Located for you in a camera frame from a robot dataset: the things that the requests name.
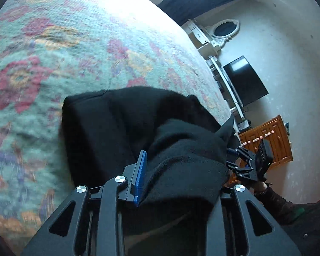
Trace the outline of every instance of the white furniture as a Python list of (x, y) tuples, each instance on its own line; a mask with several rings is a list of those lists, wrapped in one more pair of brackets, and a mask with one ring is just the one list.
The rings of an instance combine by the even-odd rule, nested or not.
[[(233, 23), (235, 25), (235, 29), (227, 35), (223, 35), (223, 36), (215, 35), (215, 30), (219, 26), (221, 26), (225, 23)], [(218, 22), (217, 24), (214, 24), (213, 26), (206, 27), (207, 33), (213, 37), (213, 39), (215, 40), (215, 42), (217, 42), (217, 44), (220, 48), (222, 48), (224, 46), (225, 42), (227, 42), (229, 39), (232, 39), (232, 37), (236, 33), (238, 33), (239, 30), (240, 30), (240, 22), (239, 22), (239, 20), (236, 20), (236, 19), (225, 19), (225, 20)]]
[(191, 19), (182, 25), (182, 28), (188, 34), (204, 59), (208, 59), (209, 55), (218, 55), (220, 46), (218, 42), (208, 34), (205, 28), (195, 24)]
[(221, 64), (219, 63), (219, 61), (217, 60), (216, 57), (211, 57), (210, 59), (206, 60), (205, 62), (207, 63), (207, 66), (211, 70), (212, 74), (215, 74), (214, 71), (218, 72), (218, 76), (221, 77), (227, 90), (229, 91), (231, 98), (232, 98), (232, 101), (235, 103), (235, 107), (230, 109), (231, 113), (239, 114), (241, 119), (245, 120), (245, 116), (243, 114), (243, 111), (242, 111), (240, 105), (238, 104), (238, 101), (236, 99), (236, 95), (233, 93), (232, 88), (227, 80), (228, 76), (227, 76), (224, 68), (221, 66)]
[[(225, 36), (216, 36), (214, 33), (216, 28), (228, 22), (235, 24), (234, 31)], [(226, 19), (204, 28), (189, 19), (182, 25), (182, 28), (188, 34), (198, 52), (207, 60), (211, 55), (218, 55), (218, 51), (224, 46), (225, 42), (239, 31), (240, 22), (235, 19)]]

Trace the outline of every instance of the floral rug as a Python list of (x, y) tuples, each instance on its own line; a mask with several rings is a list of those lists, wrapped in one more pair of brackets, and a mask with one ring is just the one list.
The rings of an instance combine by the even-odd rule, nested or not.
[(230, 111), (184, 31), (148, 0), (7, 0), (0, 11), (0, 235), (19, 254), (74, 189), (62, 102), (130, 86)]

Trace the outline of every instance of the blue gripper pad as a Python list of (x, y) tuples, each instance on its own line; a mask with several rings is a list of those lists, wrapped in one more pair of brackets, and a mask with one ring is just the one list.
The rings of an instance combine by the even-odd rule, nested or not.
[(143, 151), (140, 167), (137, 173), (137, 179), (135, 181), (134, 205), (136, 207), (138, 207), (141, 202), (141, 194), (142, 194), (142, 187), (145, 179), (146, 165), (147, 165), (147, 153), (146, 151)]

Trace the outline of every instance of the television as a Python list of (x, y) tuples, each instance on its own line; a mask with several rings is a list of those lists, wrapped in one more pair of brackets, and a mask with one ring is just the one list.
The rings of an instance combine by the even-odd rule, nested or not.
[(241, 107), (268, 94), (262, 81), (244, 56), (223, 66), (226, 80)]

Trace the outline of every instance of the wooden dresser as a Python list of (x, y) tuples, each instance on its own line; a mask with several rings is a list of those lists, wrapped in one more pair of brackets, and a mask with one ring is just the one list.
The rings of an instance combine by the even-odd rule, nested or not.
[[(254, 153), (257, 152), (258, 145), (262, 138), (270, 142), (270, 146), (274, 154), (274, 160), (269, 169), (293, 160), (287, 131), (283, 125), (281, 115), (274, 117), (272, 120), (269, 120), (256, 128), (240, 134), (241, 145)], [(245, 162), (241, 161), (240, 166), (244, 167), (244, 165)], [(236, 178), (232, 174), (229, 182), (233, 183), (235, 181)]]

